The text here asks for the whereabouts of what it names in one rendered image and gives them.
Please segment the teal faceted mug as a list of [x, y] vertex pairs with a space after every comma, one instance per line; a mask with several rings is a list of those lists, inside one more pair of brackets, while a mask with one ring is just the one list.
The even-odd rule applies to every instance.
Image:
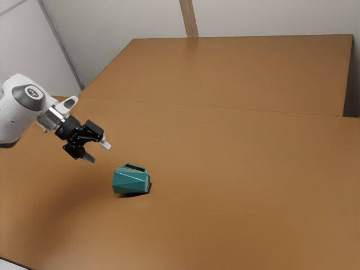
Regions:
[[125, 163], [114, 170], [112, 189], [115, 194], [146, 194], [151, 186], [146, 168]]

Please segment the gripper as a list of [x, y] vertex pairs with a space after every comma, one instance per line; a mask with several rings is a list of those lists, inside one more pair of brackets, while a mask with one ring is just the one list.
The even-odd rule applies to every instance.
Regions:
[[76, 141], [79, 137], [84, 136], [84, 130], [87, 137], [92, 141], [98, 142], [106, 150], [111, 149], [107, 142], [104, 130], [91, 120], [87, 120], [81, 125], [78, 119], [69, 116], [55, 131], [55, 135], [62, 141], [66, 142], [63, 149], [75, 160], [82, 159], [90, 164], [95, 163], [95, 158], [85, 150], [85, 144], [89, 141]]

